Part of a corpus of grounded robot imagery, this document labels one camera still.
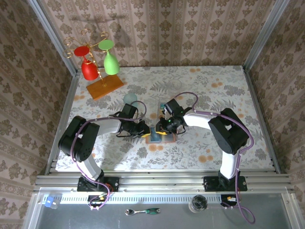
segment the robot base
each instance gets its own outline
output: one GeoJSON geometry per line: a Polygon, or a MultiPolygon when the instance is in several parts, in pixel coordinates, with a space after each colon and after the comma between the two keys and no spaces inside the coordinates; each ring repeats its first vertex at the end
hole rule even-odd
{"type": "MultiPolygon", "coordinates": [[[[247,191],[247,183],[246,179],[243,176],[239,175],[238,173],[238,188],[239,191],[247,191]]],[[[214,177],[204,177],[203,178],[203,185],[205,192],[222,192],[222,191],[228,191],[228,192],[235,192],[235,177],[232,179],[226,179],[223,176],[221,176],[220,172],[218,176],[214,177]]]]}
{"type": "MultiPolygon", "coordinates": [[[[112,189],[111,192],[118,192],[119,191],[119,178],[118,177],[104,177],[101,176],[97,178],[96,181],[104,184],[111,185],[112,189]]],[[[77,184],[77,191],[78,192],[107,192],[107,189],[99,184],[92,183],[88,181],[84,176],[81,176],[78,180],[77,184]]]]}

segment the metal frame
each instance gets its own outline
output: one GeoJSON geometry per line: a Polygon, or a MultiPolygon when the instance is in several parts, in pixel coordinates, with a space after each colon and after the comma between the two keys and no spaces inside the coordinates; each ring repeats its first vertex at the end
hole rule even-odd
{"type": "MultiPolygon", "coordinates": [[[[156,194],[195,194],[204,193],[203,177],[217,176],[214,171],[105,171],[107,177],[120,177],[119,192],[156,194]]],[[[38,176],[34,193],[73,192],[77,189],[80,173],[54,173],[38,176]]],[[[245,193],[292,193],[287,174],[274,171],[242,170],[248,191],[245,193]]]]}
{"type": "Polygon", "coordinates": [[[69,91],[68,91],[68,95],[67,95],[67,98],[66,98],[66,102],[65,102],[65,105],[64,105],[63,110],[62,110],[61,119],[59,121],[58,128],[57,128],[57,131],[56,131],[56,135],[55,135],[53,145],[52,145],[52,148],[51,148],[51,152],[50,152],[50,156],[49,156],[48,163],[47,163],[47,166],[46,166],[46,170],[45,170],[45,173],[44,173],[45,175],[48,175],[50,173],[52,163],[58,157],[58,154],[59,154],[59,151],[60,151],[58,149],[58,142],[59,142],[61,136],[63,135],[63,133],[66,130],[66,126],[67,126],[67,123],[68,123],[68,120],[69,120],[69,114],[70,114],[70,110],[71,110],[71,107],[72,107],[72,104],[73,104],[73,98],[75,96],[75,92],[76,92],[76,89],[77,89],[77,86],[78,86],[78,81],[79,81],[80,74],[81,74],[81,72],[77,72],[76,76],[72,78],[70,88],[69,88],[69,91]]]}
{"type": "Polygon", "coordinates": [[[32,6],[34,12],[36,13],[39,21],[41,22],[42,26],[44,27],[45,31],[47,32],[48,36],[50,37],[52,43],[54,44],[57,52],[60,54],[62,60],[66,64],[67,68],[69,69],[72,77],[75,77],[77,74],[77,68],[74,66],[71,59],[67,59],[62,55],[64,51],[63,44],[57,36],[55,29],[53,28],[50,20],[47,18],[47,13],[43,10],[43,7],[39,3],[38,0],[28,0],[29,4],[32,6]]]}
{"type": "MultiPolygon", "coordinates": [[[[282,194],[285,209],[293,229],[304,228],[301,210],[297,204],[294,187],[290,183],[287,174],[277,174],[274,171],[264,172],[255,170],[243,170],[242,175],[246,177],[249,194],[282,194]]],[[[49,176],[38,176],[34,193],[32,195],[27,216],[23,228],[35,228],[38,222],[43,200],[47,195],[55,196],[64,203],[70,204],[71,200],[86,204],[89,193],[76,192],[80,173],[54,173],[49,176]]],[[[189,198],[190,195],[213,196],[219,194],[232,194],[234,192],[208,192],[204,191],[203,177],[216,176],[217,171],[106,171],[106,176],[120,177],[119,192],[114,194],[114,203],[131,204],[134,197],[168,197],[189,198]]],[[[90,195],[99,195],[99,192],[92,192],[90,195]]]]}
{"type": "Polygon", "coordinates": [[[250,95],[252,97],[252,101],[253,101],[253,104],[254,104],[255,111],[257,113],[258,120],[260,122],[260,126],[262,128],[262,132],[263,132],[263,136],[264,136],[264,139],[265,139],[265,142],[266,142],[266,146],[268,148],[269,156],[271,157],[271,160],[273,162],[273,165],[274,165],[274,168],[275,168],[276,172],[281,173],[281,169],[280,169],[280,166],[279,166],[278,161],[276,159],[275,151],[273,149],[273,145],[272,145],[272,142],[271,142],[271,139],[270,139],[270,135],[268,133],[267,126],[266,126],[266,123],[264,121],[263,113],[262,113],[260,104],[258,102],[257,96],[255,94],[255,90],[254,90],[254,87],[253,87],[253,84],[252,84],[252,81],[251,81],[251,78],[250,78],[250,74],[245,68],[244,68],[244,75],[245,75],[245,78],[246,78],[246,81],[247,81],[247,84],[248,84],[248,88],[249,88],[249,91],[250,91],[250,95]]]}
{"type": "Polygon", "coordinates": [[[262,30],[258,34],[258,37],[250,50],[246,61],[244,62],[244,67],[246,70],[249,71],[252,68],[288,3],[289,0],[277,0],[275,2],[264,26],[262,27],[262,30]]]}
{"type": "Polygon", "coordinates": [[[297,203],[294,193],[283,193],[282,198],[285,204],[285,208],[293,229],[305,228],[305,220],[303,219],[301,209],[297,203]]]}

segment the green handle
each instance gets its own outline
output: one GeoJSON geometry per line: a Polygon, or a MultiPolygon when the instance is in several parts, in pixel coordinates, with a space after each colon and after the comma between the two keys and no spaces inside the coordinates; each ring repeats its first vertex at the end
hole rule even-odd
{"type": "Polygon", "coordinates": [[[150,215],[156,215],[160,213],[160,208],[149,208],[146,209],[146,214],[150,214],[150,215]]]}

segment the wooden base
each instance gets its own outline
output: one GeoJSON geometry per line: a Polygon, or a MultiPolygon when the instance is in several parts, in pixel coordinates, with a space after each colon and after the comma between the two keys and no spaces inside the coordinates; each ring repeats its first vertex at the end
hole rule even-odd
{"type": "Polygon", "coordinates": [[[104,95],[113,92],[123,85],[124,83],[117,75],[107,75],[103,78],[103,81],[99,80],[87,86],[87,90],[94,100],[98,100],[99,98],[102,98],[104,95]]]}

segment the blue object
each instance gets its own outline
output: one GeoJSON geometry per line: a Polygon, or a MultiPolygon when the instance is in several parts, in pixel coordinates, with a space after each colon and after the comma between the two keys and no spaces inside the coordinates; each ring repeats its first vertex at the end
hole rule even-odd
{"type": "Polygon", "coordinates": [[[54,197],[48,197],[47,201],[44,205],[47,208],[56,209],[56,208],[58,208],[59,204],[60,204],[60,201],[58,199],[55,199],[54,197]]]}
{"type": "Polygon", "coordinates": [[[124,96],[123,101],[125,104],[131,104],[134,101],[137,101],[138,97],[134,93],[128,93],[124,96]]]}
{"type": "Polygon", "coordinates": [[[150,129],[151,129],[151,135],[150,135],[151,142],[161,142],[161,135],[156,132],[155,127],[150,127],[150,129]]]}
{"type": "Polygon", "coordinates": [[[46,203],[44,204],[47,208],[50,208],[52,206],[52,203],[54,202],[53,197],[48,197],[46,203]]]}

